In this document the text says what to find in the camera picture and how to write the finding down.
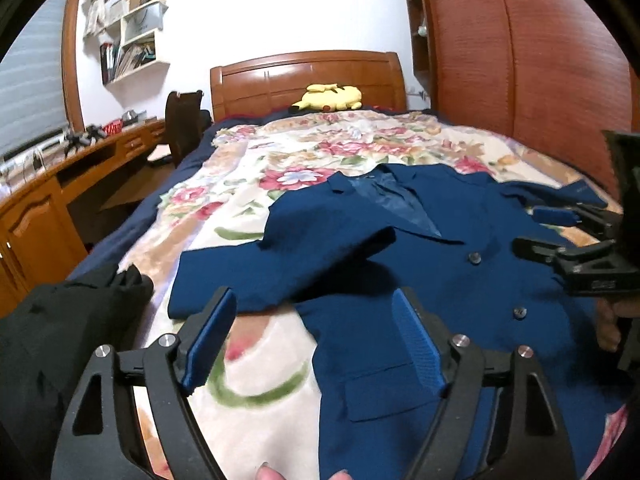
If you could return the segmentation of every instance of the pocket flap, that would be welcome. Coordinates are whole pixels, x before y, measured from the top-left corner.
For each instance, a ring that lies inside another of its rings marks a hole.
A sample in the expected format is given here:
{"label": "pocket flap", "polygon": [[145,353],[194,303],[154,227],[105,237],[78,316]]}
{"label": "pocket flap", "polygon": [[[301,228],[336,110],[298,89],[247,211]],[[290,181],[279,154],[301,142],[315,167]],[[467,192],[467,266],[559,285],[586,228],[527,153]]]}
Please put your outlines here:
{"label": "pocket flap", "polygon": [[420,384],[412,364],[349,379],[344,395],[351,422],[395,415],[440,400]]}

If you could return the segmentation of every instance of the wooden chair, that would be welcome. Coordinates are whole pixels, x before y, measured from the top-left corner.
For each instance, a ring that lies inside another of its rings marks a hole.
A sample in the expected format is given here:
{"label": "wooden chair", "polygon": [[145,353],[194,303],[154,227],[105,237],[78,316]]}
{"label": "wooden chair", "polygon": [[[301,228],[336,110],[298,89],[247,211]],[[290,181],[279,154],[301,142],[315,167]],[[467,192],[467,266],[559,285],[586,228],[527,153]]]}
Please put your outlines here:
{"label": "wooden chair", "polygon": [[198,147],[202,137],[200,102],[202,90],[171,92],[164,109],[164,139],[171,150],[174,165]]}

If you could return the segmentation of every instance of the white wall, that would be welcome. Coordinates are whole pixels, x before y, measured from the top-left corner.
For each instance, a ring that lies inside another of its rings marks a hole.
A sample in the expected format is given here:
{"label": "white wall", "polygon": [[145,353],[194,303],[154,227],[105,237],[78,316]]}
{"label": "white wall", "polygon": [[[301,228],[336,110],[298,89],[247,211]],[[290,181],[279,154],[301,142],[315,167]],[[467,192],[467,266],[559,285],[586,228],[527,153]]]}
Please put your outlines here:
{"label": "white wall", "polygon": [[[201,89],[211,110],[209,69],[300,50],[397,52],[407,88],[422,90],[412,70],[405,0],[167,0],[167,70],[142,72],[117,88],[102,86],[98,40],[85,43],[78,15],[78,86],[85,124],[104,123],[124,109],[164,116],[166,96]],[[424,102],[410,97],[410,108]]]}

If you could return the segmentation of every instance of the yellow stuffed animal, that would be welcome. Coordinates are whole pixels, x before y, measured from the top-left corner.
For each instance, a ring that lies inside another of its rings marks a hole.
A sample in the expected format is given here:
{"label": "yellow stuffed animal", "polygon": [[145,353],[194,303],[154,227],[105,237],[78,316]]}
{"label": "yellow stuffed animal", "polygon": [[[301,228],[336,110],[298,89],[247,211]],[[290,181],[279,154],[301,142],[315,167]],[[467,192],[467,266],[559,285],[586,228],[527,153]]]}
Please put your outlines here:
{"label": "yellow stuffed animal", "polygon": [[355,86],[309,85],[302,101],[291,105],[290,112],[297,112],[305,108],[333,112],[334,110],[357,110],[362,106],[362,94]]}

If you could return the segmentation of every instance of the window blind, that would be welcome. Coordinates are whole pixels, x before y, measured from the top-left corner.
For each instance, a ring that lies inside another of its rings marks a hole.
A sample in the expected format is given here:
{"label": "window blind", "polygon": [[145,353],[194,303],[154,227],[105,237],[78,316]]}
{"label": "window blind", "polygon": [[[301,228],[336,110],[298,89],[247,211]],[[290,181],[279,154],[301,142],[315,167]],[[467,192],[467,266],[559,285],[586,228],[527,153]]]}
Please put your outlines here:
{"label": "window blind", "polygon": [[47,0],[0,61],[0,159],[67,124],[62,93],[66,0]]}

